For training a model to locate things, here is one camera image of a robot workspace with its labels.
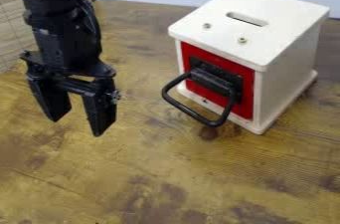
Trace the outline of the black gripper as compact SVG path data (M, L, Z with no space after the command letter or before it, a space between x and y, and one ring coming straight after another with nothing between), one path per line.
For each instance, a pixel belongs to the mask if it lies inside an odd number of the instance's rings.
M101 60L101 29L91 4L70 6L27 2L22 14L38 50L21 54L26 79L39 108L50 121L71 109L67 93L82 95L93 136L101 136L117 119L115 70Z

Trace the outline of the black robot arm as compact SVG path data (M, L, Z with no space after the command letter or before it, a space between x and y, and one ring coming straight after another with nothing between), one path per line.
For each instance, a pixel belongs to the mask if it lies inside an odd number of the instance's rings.
M22 0L22 14L38 50L25 51L26 80L50 121L70 111L70 94L82 98L94 136L117 118L115 70L99 59L101 29L89 0Z

